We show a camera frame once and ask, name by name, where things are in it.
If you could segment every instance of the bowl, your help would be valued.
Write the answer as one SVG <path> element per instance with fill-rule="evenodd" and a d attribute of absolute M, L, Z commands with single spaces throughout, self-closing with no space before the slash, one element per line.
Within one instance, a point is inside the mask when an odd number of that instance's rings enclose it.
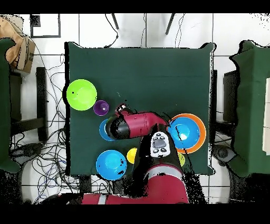
<path fill-rule="evenodd" d="M 101 122 L 100 126 L 99 126 L 99 134 L 101 135 L 101 137 L 108 141 L 108 142 L 111 142 L 111 141 L 114 141 L 114 139 L 111 139 L 108 135 L 107 135 L 107 132 L 106 132 L 106 122 L 107 122 L 108 119 L 105 119 L 103 122 Z"/>
<path fill-rule="evenodd" d="M 200 118 L 193 114 L 179 114 L 169 122 L 167 131 L 179 153 L 193 153 L 206 138 L 206 129 Z"/>
<path fill-rule="evenodd" d="M 107 150 L 99 155 L 95 166 L 97 172 L 104 179 L 115 181 L 125 174 L 127 161 L 122 153 L 116 150 Z"/>
<path fill-rule="evenodd" d="M 77 79 L 70 83 L 66 90 L 69 105 L 75 110 L 88 110 L 97 100 L 95 86 L 84 79 Z"/>

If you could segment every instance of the table leg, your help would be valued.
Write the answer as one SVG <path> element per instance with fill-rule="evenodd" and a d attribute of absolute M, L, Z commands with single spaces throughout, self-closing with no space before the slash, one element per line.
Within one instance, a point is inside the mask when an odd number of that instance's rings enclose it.
<path fill-rule="evenodd" d="M 118 23 L 117 23 L 117 21 L 116 21 L 115 14 L 114 14 L 114 13 L 111 13 L 111 14 L 112 14 L 112 19 L 113 19 L 113 21 L 114 21 L 115 27 L 116 27 L 117 30 L 119 30 L 119 27 L 118 27 Z"/>
<path fill-rule="evenodd" d="M 175 17 L 175 13 L 172 13 L 172 14 L 171 14 L 170 21 L 169 21 L 169 24 L 168 24 L 167 29 L 166 29 L 166 33 L 165 33 L 166 35 L 168 35 L 168 33 L 169 33 L 169 31 L 170 31 L 171 23 L 172 23 L 172 20 L 173 20 L 174 17 Z"/>

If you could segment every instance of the purple cup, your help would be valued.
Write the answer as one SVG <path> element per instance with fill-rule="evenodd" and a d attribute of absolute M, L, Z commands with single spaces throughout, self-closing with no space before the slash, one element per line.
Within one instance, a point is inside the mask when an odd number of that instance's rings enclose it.
<path fill-rule="evenodd" d="M 109 111 L 109 104 L 104 100 L 98 100 L 94 104 L 94 112 L 99 116 L 104 116 Z"/>

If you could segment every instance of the table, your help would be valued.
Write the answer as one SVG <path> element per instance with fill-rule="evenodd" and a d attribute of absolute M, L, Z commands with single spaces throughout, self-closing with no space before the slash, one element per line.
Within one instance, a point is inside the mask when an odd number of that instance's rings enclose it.
<path fill-rule="evenodd" d="M 170 117 L 192 113 L 200 117 L 207 130 L 203 146 L 189 154 L 196 174 L 213 174 L 208 162 L 208 111 L 210 85 L 210 52 L 212 43 L 200 49 L 173 48 L 81 48 L 65 43 L 66 89 L 76 79 L 92 82 L 97 100 L 105 100 L 110 110 L 97 116 L 93 109 L 77 111 L 66 107 L 67 167 L 70 175 L 97 174 L 95 162 L 103 151 L 114 149 L 126 156 L 129 149 L 139 146 L 140 138 L 107 142 L 99 134 L 101 122 L 109 118 L 120 103 L 137 111 L 165 112 Z M 190 171 L 186 158 L 184 171 Z M 132 171 L 128 163 L 126 174 Z"/>

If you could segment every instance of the yellow cup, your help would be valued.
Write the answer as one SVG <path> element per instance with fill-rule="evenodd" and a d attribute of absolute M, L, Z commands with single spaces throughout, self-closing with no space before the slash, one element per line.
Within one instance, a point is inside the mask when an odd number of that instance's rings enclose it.
<path fill-rule="evenodd" d="M 178 158 L 179 158 L 179 161 L 180 161 L 180 165 L 183 166 L 185 164 L 185 157 L 181 154 L 181 153 L 178 153 Z"/>
<path fill-rule="evenodd" d="M 130 163 L 134 164 L 137 148 L 132 148 L 127 153 L 127 159 Z"/>

